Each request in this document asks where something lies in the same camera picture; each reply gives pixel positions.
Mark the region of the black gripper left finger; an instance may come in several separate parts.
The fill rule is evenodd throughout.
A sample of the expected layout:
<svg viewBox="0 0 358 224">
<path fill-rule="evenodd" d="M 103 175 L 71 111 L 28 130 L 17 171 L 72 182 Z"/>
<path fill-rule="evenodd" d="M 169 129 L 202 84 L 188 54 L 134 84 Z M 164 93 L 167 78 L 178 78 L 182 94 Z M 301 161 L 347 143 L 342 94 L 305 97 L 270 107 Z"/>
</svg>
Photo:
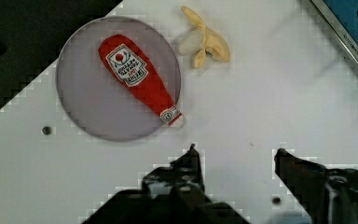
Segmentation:
<svg viewBox="0 0 358 224">
<path fill-rule="evenodd" d="M 205 194 L 200 154 L 180 158 L 142 179 L 138 189 L 116 193 L 82 224 L 250 224 L 230 205 Z"/>
</svg>

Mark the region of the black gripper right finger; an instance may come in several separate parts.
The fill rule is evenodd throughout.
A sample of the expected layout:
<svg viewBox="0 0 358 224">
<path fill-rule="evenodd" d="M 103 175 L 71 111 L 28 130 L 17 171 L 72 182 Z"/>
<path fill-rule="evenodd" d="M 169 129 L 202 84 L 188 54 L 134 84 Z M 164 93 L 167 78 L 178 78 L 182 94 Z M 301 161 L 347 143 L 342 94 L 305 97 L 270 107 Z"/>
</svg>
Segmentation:
<svg viewBox="0 0 358 224">
<path fill-rule="evenodd" d="M 329 169 L 302 160 L 283 148 L 275 174 L 307 211 L 312 224 L 358 224 L 358 170 Z"/>
</svg>

